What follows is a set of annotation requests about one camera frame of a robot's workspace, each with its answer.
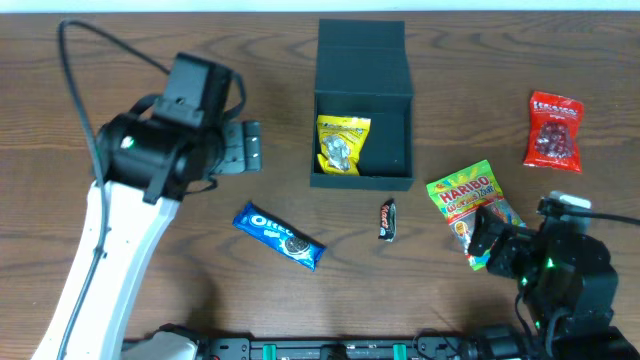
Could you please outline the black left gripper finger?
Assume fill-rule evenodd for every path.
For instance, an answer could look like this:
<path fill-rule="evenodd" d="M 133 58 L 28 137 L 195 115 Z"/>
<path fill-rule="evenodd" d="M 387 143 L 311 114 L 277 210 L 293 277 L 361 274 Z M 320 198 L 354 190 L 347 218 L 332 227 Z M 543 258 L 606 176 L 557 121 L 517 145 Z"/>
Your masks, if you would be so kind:
<path fill-rule="evenodd" d="M 245 121 L 243 123 L 245 152 L 259 153 L 261 151 L 261 126 L 258 121 Z"/>
<path fill-rule="evenodd" d="M 262 155 L 260 152 L 246 153 L 245 171 L 260 172 L 262 170 Z"/>

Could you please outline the Haribo gummy worms bag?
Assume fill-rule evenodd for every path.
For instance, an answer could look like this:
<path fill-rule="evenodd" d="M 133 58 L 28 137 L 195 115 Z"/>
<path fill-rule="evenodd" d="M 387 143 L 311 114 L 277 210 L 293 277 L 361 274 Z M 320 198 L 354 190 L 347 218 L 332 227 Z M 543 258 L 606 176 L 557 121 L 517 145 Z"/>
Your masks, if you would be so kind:
<path fill-rule="evenodd" d="M 488 250 L 481 256 L 470 255 L 468 248 L 475 227 L 475 212 L 485 207 L 502 221 L 520 227 L 525 222 L 505 199 L 488 160 L 482 160 L 426 185 L 426 190 L 443 214 L 473 270 L 483 268 Z"/>

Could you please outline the blue Oreo cookie pack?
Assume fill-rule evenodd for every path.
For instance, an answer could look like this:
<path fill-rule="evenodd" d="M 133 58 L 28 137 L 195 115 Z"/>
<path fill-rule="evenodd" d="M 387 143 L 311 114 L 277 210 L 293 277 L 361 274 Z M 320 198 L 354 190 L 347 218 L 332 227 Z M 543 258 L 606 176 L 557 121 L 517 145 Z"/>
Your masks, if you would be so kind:
<path fill-rule="evenodd" d="M 234 217 L 232 224 L 262 244 L 314 272 L 325 247 L 252 202 Z"/>

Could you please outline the yellow snack bag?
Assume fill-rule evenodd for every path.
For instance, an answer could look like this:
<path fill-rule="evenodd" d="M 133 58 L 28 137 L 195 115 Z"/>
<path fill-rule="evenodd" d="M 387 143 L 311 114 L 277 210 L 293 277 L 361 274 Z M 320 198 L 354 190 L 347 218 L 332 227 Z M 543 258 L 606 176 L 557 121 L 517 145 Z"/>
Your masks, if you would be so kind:
<path fill-rule="evenodd" d="M 317 160 L 329 175 L 358 176 L 357 164 L 371 127 L 370 118 L 319 115 Z"/>

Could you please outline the red candy bag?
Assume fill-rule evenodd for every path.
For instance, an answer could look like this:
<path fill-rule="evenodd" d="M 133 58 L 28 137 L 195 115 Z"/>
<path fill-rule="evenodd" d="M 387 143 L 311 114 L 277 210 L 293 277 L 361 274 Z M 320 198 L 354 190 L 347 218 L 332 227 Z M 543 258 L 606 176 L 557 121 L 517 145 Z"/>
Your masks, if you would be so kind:
<path fill-rule="evenodd" d="M 564 96 L 534 91 L 525 166 L 582 172 L 577 135 L 584 105 Z"/>

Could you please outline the black gift box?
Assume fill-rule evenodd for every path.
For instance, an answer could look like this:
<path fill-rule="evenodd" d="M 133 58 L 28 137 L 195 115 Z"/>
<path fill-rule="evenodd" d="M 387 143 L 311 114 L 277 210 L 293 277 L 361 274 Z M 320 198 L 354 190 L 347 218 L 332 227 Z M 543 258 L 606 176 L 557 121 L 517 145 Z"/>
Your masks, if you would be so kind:
<path fill-rule="evenodd" d="M 413 97 L 402 21 L 321 19 L 314 115 L 369 118 L 357 176 L 329 175 L 313 135 L 310 185 L 407 191 L 414 183 Z"/>

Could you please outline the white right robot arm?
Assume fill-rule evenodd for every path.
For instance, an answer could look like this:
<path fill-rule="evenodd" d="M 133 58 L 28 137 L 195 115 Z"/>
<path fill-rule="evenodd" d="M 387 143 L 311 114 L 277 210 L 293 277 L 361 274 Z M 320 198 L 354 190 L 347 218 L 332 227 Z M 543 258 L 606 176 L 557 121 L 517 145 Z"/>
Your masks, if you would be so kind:
<path fill-rule="evenodd" d="M 489 273 L 517 282 L 515 302 L 534 324 L 486 327 L 464 340 L 463 359 L 636 359 L 612 325 L 619 283 L 606 245 L 588 235 L 589 200 L 554 191 L 540 200 L 537 230 L 511 225 L 488 208 L 475 212 L 470 254 L 488 253 Z"/>

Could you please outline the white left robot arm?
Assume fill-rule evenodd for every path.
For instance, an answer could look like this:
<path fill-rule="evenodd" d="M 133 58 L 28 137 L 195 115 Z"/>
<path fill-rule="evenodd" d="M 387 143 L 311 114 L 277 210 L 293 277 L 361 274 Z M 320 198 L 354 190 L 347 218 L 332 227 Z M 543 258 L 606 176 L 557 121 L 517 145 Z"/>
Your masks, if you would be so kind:
<path fill-rule="evenodd" d="M 104 124 L 78 250 L 36 359 L 120 359 L 155 248 L 189 185 L 261 168 L 260 127 L 231 109 L 148 95 Z"/>

